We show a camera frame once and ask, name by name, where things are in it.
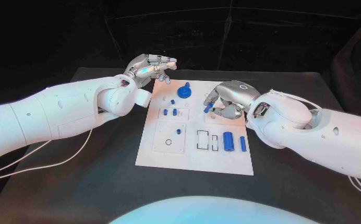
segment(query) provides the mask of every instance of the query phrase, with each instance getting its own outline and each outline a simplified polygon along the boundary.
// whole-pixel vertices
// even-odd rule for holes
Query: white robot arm
[[[0,105],[0,156],[36,142],[72,137],[123,116],[134,104],[148,106],[139,89],[151,76],[170,83],[167,68],[177,59],[141,54],[125,73],[46,88],[26,99]]]
[[[240,81],[218,84],[204,101],[221,99],[217,115],[237,119],[247,113],[247,128],[273,148],[290,148],[305,159],[361,178],[361,117],[321,108],[298,96],[270,90],[260,95]]]

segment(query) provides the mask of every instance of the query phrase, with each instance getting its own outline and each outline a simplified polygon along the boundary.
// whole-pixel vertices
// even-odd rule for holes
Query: black table
[[[122,73],[80,68],[73,81]],[[260,93],[270,88],[322,107],[341,110],[318,73],[168,71],[174,79],[241,80]],[[152,90],[154,82],[145,89]],[[210,195],[244,199],[290,211],[322,223],[361,220],[361,194],[346,176],[306,161],[287,148],[270,148],[247,130],[254,176],[138,167],[135,159],[147,109],[93,130],[88,145],[66,164],[14,175],[0,195],[0,223],[105,223],[161,199]],[[65,160],[88,133],[53,141],[17,167]]]

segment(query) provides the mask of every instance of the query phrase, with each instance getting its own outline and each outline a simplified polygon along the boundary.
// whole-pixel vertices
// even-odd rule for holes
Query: peg board
[[[182,99],[177,90],[190,82],[191,96]],[[135,165],[185,169],[194,171],[253,175],[244,116],[228,120],[204,113],[203,101],[218,85],[218,81],[171,80],[171,84],[155,81]],[[214,107],[224,107],[220,100]],[[197,148],[198,131],[208,132],[208,148]],[[233,133],[234,151],[224,151],[223,133]],[[244,136],[247,151],[240,149]]]

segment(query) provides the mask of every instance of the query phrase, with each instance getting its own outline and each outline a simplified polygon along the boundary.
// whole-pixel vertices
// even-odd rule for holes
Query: silver robot hand
[[[141,54],[129,62],[123,75],[134,79],[138,88],[148,84],[151,78],[158,78],[159,81],[165,81],[165,83],[170,84],[170,76],[164,73],[164,70],[175,70],[175,64],[177,59],[174,58],[154,54]]]
[[[224,105],[224,108],[210,108],[210,112],[223,116],[227,119],[237,119],[241,117],[243,111],[247,113],[252,103],[260,96],[259,91],[249,84],[231,80],[218,84],[210,92],[203,105],[214,104],[218,100]]]

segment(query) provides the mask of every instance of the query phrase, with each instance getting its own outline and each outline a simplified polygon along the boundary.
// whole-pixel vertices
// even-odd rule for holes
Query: black tablecloth
[[[113,76],[122,69],[80,68],[72,81]],[[260,93],[275,89],[341,110],[318,73],[168,71],[174,79],[241,80]],[[154,82],[145,89],[152,90]],[[135,166],[147,109],[93,129],[88,145],[66,164],[14,175],[0,195],[0,223],[105,223],[161,199],[210,195],[244,199],[322,223],[361,220],[361,194],[346,176],[270,148],[247,130],[254,176]],[[17,167],[65,160],[88,133],[53,141]]]

